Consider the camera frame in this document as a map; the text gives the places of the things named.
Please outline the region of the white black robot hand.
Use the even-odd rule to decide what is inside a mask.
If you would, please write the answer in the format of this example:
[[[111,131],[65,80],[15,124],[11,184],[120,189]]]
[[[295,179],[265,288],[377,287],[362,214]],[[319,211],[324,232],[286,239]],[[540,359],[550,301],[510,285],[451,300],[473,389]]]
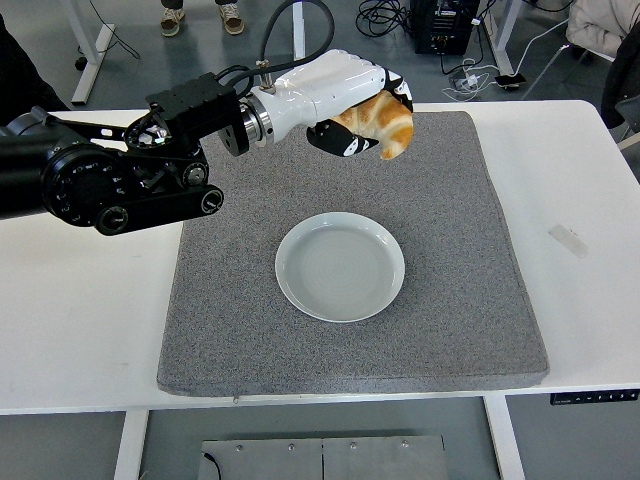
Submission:
[[[414,133],[412,95],[404,78],[343,50],[257,86],[243,100],[248,141],[277,143],[297,126],[327,153],[349,157],[380,147],[391,160],[409,146]]]

